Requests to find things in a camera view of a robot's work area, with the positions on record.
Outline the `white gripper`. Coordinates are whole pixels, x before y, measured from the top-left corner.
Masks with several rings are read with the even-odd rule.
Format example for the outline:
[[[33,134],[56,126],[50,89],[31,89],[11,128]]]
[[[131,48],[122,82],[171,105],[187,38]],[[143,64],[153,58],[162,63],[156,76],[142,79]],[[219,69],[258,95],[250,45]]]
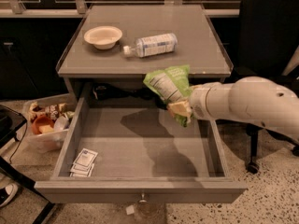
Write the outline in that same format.
[[[189,102],[184,100],[170,103],[167,109],[179,124],[189,124],[192,115],[202,120],[220,119],[222,105],[220,87],[220,82],[193,86]]]

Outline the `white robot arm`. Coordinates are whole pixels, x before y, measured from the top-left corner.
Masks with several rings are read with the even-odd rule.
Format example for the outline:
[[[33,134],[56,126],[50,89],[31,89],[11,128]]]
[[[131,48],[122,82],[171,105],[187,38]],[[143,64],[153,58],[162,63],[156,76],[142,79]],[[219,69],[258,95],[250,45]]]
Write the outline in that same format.
[[[173,115],[188,119],[244,122],[299,140],[299,98],[288,88],[262,77],[196,85],[189,97],[168,108]]]

